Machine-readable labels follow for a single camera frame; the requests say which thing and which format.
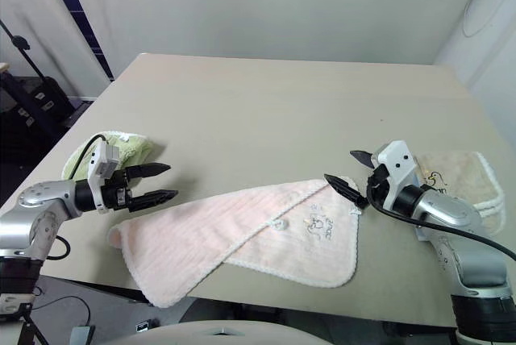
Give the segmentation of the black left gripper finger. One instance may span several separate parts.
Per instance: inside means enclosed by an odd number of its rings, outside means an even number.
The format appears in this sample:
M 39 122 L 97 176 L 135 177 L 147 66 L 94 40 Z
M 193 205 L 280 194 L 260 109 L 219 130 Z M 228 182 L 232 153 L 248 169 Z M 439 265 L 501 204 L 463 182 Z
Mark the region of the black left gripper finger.
M 138 197 L 133 197 L 128 203 L 128 210 L 136 212 L 138 210 L 146 210 L 166 203 L 174 199 L 178 195 L 177 190 L 159 189 L 156 191 L 145 193 Z
M 171 166 L 168 164 L 162 164 L 157 162 L 132 165 L 125 168 L 125 176 L 128 180 L 133 180 L 136 178 L 154 177 L 170 170 L 170 168 Z

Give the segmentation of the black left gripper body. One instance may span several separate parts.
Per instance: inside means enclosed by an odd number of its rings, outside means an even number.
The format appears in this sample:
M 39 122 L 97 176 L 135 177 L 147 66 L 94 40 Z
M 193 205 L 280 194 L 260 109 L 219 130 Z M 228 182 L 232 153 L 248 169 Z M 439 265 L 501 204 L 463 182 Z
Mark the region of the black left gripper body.
M 103 204 L 108 210 L 126 209 L 132 203 L 130 180 L 131 176 L 127 168 L 114 171 L 111 178 L 104 180 L 101 194 Z

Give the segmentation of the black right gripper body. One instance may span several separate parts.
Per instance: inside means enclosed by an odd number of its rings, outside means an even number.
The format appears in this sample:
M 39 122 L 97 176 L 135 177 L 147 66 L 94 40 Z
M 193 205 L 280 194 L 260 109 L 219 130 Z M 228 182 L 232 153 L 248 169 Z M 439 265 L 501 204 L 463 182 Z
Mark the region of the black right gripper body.
M 385 166 L 378 166 L 368 177 L 366 198 L 375 202 L 383 202 L 389 193 L 389 171 Z

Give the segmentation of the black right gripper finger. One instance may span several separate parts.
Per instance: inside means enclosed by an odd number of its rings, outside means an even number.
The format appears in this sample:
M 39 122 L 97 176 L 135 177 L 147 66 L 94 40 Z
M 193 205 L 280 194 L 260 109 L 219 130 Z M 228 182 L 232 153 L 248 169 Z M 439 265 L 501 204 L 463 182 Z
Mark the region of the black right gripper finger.
M 324 174 L 324 178 L 335 192 L 349 200 L 358 209 L 368 207 L 368 199 L 363 197 L 358 190 L 353 189 L 344 179 L 330 174 Z
M 374 160 L 374 155 L 370 152 L 363 150 L 352 150 L 350 151 L 350 155 L 367 168 L 375 169 L 377 167 L 377 162 Z

